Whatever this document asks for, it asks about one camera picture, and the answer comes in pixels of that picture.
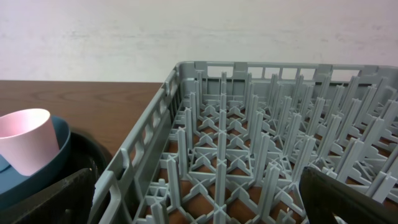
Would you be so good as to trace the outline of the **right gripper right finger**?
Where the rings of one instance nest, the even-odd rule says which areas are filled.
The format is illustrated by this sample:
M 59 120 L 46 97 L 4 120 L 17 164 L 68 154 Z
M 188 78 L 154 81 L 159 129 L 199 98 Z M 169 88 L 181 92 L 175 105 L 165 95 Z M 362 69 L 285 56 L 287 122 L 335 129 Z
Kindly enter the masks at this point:
M 312 168 L 303 169 L 299 191 L 311 224 L 346 223 L 397 224 L 397 212 Z

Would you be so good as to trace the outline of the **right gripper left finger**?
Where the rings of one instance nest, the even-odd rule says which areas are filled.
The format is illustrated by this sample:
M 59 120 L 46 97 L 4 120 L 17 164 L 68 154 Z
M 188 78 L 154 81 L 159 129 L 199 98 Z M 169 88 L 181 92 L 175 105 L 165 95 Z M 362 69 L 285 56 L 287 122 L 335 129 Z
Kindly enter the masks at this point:
M 1 223 L 86 223 L 94 191 L 93 171 L 81 169 L 1 211 Z

